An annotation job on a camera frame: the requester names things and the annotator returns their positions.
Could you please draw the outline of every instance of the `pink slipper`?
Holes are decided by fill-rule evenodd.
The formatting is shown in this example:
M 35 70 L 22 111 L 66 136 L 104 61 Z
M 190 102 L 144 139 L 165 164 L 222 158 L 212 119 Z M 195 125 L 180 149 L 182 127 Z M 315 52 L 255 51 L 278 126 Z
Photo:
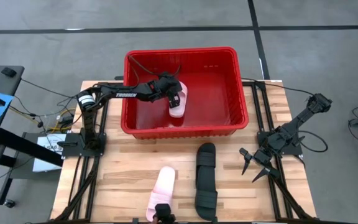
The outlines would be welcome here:
M 181 118 L 185 114 L 186 99 L 187 99 L 187 87 L 183 82 L 180 82 L 181 91 L 178 93 L 180 104 L 177 107 L 169 108 L 169 115 L 172 118 Z
M 175 183 L 175 170 L 165 166 L 160 170 L 157 182 L 150 195 L 149 205 L 147 206 L 146 218 L 149 222 L 153 221 L 155 206 L 160 203 L 167 203 L 171 207 L 173 185 Z

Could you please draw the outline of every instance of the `black slipper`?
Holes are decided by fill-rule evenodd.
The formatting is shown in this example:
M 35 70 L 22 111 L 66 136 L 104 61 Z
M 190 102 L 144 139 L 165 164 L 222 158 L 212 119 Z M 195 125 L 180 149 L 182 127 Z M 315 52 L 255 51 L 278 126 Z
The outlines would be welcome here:
M 196 160 L 196 211 L 205 220 L 213 221 L 216 216 L 218 193 L 215 187 L 216 150 L 212 143 L 200 146 Z

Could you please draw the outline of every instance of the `red plastic bin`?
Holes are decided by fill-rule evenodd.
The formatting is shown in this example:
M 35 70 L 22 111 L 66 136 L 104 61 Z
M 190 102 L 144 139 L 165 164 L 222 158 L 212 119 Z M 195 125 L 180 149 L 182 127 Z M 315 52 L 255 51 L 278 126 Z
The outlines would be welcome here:
M 175 73 L 188 88 L 185 114 L 169 115 L 166 98 L 154 103 L 123 99 L 121 128 L 137 139 L 227 136 L 248 124 L 236 51 L 231 47 L 133 50 L 125 58 L 124 84 L 157 79 L 128 59 L 134 57 L 151 72 Z

